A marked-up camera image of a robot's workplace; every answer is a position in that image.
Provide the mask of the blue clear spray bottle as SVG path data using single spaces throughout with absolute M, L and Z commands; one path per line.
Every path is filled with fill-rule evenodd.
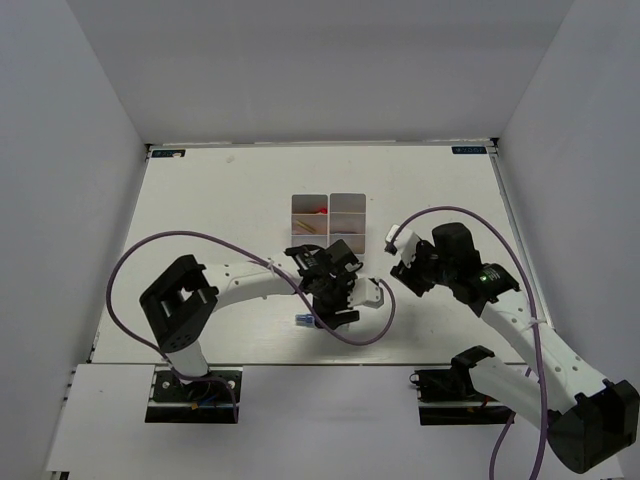
M 297 314 L 295 316 L 295 324 L 300 327 L 305 328 L 315 328 L 316 327 L 316 319 L 310 314 Z

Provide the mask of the yellow thin marker pen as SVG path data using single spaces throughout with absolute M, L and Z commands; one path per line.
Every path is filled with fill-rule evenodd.
M 304 222 L 304 221 L 302 221 L 302 220 L 300 220 L 300 219 L 296 219 L 296 220 L 295 220 L 295 225 L 296 225 L 299 229 L 301 229 L 301 230 L 303 230 L 303 231 L 307 232 L 308 234 L 315 235 L 315 234 L 317 234 L 317 233 L 318 233 L 317 229 L 316 229 L 314 226 L 312 226 L 312 225 L 310 225 L 310 224 L 308 224 L 308 223 L 306 223 L 306 222 Z

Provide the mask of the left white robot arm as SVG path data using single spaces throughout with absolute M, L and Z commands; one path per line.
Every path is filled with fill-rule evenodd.
M 333 330 L 359 319 L 360 307 L 379 307 L 375 282 L 358 274 L 359 258 L 342 240 L 323 248 L 304 244 L 266 260 L 205 266 L 193 255 L 176 259 L 140 296 L 160 352 L 177 371 L 177 387 L 199 399 L 211 374 L 199 344 L 210 316 L 233 304 L 302 292 Z

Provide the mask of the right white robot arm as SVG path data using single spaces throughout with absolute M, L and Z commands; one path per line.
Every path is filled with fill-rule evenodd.
M 441 225 L 423 240 L 394 225 L 386 250 L 400 258 L 392 276 L 417 296 L 436 286 L 493 328 L 531 368 L 516 373 L 491 350 L 472 347 L 452 358 L 451 384 L 461 397 L 487 395 L 538 427 L 545 445 L 570 471 L 583 474 L 633 445 L 639 393 L 590 366 L 531 312 L 526 294 L 502 266 L 482 261 L 461 223 Z

